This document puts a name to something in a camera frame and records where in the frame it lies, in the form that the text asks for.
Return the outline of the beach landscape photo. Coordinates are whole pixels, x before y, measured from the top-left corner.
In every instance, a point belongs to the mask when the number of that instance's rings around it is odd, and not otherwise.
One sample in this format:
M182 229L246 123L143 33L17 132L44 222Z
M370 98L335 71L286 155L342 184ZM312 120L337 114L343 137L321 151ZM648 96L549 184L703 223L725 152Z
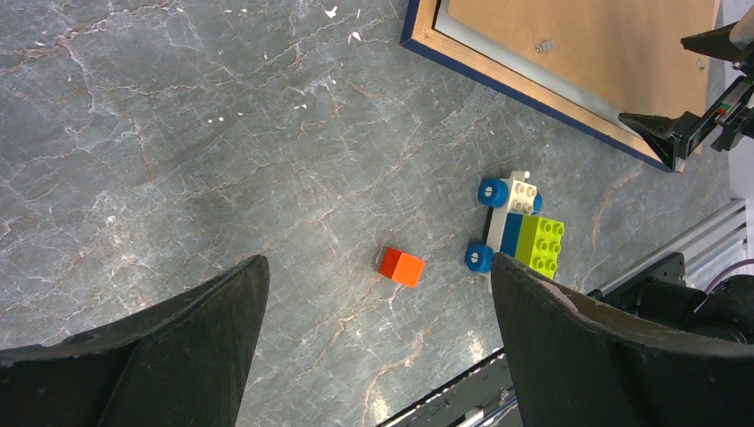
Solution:
M597 97L597 95L581 89L576 84L570 83L563 77L558 77L553 72L547 71L543 66L536 65L522 54L515 53L510 48L494 42L490 37L482 35L469 25L461 23L450 15L449 5L449 1L440 2L434 24L435 30L566 98L577 106L622 127L618 120L621 113L618 108Z

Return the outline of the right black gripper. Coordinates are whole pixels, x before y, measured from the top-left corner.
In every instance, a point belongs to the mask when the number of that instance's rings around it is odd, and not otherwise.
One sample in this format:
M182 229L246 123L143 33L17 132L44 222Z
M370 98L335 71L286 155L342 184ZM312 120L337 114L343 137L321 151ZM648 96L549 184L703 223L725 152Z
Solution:
M710 146L730 151L742 137L753 136L753 10L736 22L680 39L683 47L703 56L728 61L740 75L729 85L705 119L714 124L718 136ZM622 112L618 119L640 136L672 172L699 146L701 118L685 112L676 118Z

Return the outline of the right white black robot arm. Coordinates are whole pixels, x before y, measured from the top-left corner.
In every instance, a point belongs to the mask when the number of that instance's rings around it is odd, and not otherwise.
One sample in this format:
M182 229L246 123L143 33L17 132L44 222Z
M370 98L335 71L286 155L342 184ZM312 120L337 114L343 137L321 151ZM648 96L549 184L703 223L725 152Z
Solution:
M702 115L677 118L621 113L665 165L691 153L705 140L718 151L735 148L753 135L753 11L722 28L682 38L687 50L731 62L740 76ZM682 266L679 253L666 256L608 294L590 296L639 318L681 331L729 342L753 342L753 277L719 273L705 289L674 282L670 273Z

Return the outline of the wooden picture frame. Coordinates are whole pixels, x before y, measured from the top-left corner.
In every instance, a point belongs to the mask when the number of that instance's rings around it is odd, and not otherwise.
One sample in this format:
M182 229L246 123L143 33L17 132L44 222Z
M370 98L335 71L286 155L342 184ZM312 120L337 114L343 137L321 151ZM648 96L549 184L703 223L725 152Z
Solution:
M441 1L407 6L401 45L482 85L553 117L649 165L662 167L648 144L626 125L619 127L513 70L472 51L434 29Z

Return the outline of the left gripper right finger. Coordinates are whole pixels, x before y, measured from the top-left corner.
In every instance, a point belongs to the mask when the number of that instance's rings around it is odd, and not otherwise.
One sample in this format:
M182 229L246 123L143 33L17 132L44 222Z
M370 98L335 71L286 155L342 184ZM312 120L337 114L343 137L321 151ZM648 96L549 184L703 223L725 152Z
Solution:
M752 276L725 279L674 326L504 254L491 285L524 425L752 425Z

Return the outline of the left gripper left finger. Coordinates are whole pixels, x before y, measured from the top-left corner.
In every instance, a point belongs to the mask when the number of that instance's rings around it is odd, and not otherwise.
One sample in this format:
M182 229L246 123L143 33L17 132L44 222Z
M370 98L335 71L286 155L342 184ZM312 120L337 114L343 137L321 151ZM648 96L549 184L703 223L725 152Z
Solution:
M232 426L269 295L252 256L118 321L1 353L4 426Z

